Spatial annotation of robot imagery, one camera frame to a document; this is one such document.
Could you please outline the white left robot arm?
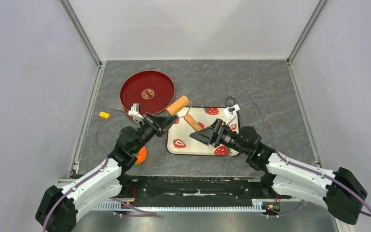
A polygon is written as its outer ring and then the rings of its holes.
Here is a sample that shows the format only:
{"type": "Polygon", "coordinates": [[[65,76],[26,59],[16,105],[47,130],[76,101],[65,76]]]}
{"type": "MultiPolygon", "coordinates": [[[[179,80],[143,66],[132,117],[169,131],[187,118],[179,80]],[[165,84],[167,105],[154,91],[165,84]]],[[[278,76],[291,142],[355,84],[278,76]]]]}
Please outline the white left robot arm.
{"type": "Polygon", "coordinates": [[[79,179],[58,188],[46,189],[35,219],[44,232],[71,232],[77,222],[103,201],[119,195],[127,197],[132,184],[126,172],[137,161],[137,153],[154,137],[161,137],[178,116],[156,116],[146,113],[138,128],[124,127],[105,159],[79,179]]]}

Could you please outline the white strawberry enamel tray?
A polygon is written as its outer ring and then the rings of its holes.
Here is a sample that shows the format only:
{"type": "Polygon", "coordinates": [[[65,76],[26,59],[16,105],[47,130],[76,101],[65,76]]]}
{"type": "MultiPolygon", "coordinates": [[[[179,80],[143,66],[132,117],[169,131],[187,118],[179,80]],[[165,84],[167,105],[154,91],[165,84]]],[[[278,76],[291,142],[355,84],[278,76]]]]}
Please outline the white strawberry enamel tray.
{"type": "Polygon", "coordinates": [[[176,155],[235,157],[240,154],[238,108],[191,107],[168,130],[167,150],[176,155]]]}

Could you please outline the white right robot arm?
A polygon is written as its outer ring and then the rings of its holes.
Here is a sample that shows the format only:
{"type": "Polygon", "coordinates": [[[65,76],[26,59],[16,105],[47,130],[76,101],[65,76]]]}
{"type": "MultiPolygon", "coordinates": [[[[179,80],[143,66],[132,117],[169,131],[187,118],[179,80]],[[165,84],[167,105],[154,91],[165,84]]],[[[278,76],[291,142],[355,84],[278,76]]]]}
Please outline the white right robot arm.
{"type": "Polygon", "coordinates": [[[259,185],[263,196],[283,195],[312,202],[350,225],[355,225],[363,213],[367,192],[350,170],[317,168],[277,153],[261,142],[254,127],[246,126],[235,132],[219,118],[207,128],[199,123],[190,126],[194,130],[190,138],[236,150],[246,155],[251,168],[264,171],[259,185]]]}

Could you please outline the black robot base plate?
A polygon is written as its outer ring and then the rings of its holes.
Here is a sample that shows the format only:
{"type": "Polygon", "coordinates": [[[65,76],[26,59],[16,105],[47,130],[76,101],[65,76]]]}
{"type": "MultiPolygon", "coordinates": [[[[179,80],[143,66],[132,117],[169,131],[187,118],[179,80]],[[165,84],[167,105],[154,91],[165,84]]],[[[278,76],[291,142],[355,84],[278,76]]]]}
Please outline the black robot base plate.
{"type": "Polygon", "coordinates": [[[129,177],[118,198],[145,207],[236,207],[250,206],[252,199],[278,199],[259,177],[140,175],[129,177]]]}

